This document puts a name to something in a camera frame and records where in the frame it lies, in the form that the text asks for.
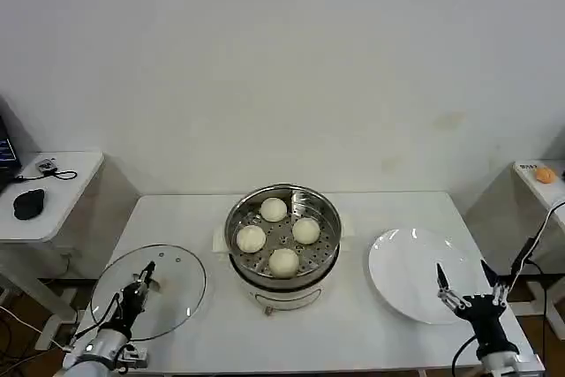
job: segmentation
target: glass lid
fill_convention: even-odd
[[[102,273],[90,301],[96,322],[108,309],[116,293],[134,282],[150,261],[155,263],[152,282],[141,313],[132,327],[132,341],[166,335],[196,313],[206,290],[206,271],[198,257],[174,245],[149,245],[131,251],[110,264]],[[106,317],[108,320],[116,303]]]

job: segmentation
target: laptop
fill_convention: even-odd
[[[0,117],[0,192],[9,185],[21,169],[21,162]]]

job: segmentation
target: orange object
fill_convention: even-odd
[[[557,179],[554,171],[551,168],[537,168],[536,169],[536,180],[542,182],[545,185],[551,184]]]

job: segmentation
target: computer mouse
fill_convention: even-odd
[[[19,220],[31,220],[43,210],[45,191],[43,189],[32,190],[20,194],[14,200],[14,216]]]

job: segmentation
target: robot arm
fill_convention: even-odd
[[[460,296],[449,288],[448,279],[437,264],[438,297],[453,313],[473,327],[478,341],[477,358],[486,375],[493,377],[539,377],[545,368],[537,355],[520,355],[509,342],[500,317],[506,310],[509,287],[482,260],[481,265],[493,292],[489,295]]]
[[[132,326],[147,300],[154,262],[141,271],[139,277],[122,290],[122,300],[108,322],[99,327],[96,337],[76,356],[71,366],[60,370],[56,376],[64,377],[102,377],[110,375],[118,368],[120,358],[129,357],[137,362],[137,350],[129,343],[132,339]]]

